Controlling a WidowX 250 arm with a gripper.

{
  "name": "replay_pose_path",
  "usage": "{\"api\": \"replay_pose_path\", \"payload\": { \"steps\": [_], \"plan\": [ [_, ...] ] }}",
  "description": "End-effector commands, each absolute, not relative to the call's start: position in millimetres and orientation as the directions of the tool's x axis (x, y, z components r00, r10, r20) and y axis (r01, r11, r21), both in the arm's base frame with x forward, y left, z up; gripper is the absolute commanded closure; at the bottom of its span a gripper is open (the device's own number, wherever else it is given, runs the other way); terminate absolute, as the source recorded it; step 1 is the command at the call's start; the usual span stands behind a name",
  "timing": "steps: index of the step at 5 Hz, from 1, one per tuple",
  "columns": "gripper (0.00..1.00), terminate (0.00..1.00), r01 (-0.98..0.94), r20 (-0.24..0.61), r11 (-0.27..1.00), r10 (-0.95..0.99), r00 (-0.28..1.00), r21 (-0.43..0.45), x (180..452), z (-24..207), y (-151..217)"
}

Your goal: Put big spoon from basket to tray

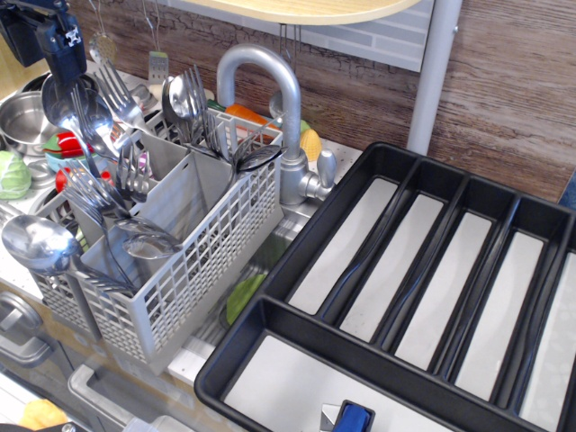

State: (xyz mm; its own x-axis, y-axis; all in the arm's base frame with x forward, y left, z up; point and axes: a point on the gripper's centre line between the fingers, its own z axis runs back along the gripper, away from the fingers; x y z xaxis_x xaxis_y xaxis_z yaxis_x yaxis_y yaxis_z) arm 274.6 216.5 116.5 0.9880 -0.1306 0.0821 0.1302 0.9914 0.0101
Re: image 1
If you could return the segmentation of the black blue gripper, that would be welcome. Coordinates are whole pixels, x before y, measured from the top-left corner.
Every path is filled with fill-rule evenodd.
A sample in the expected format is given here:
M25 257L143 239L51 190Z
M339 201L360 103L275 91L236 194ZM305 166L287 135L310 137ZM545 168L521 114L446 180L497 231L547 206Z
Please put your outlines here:
M85 39L66 1L3 1L1 35L24 67L45 60L57 83L86 72Z

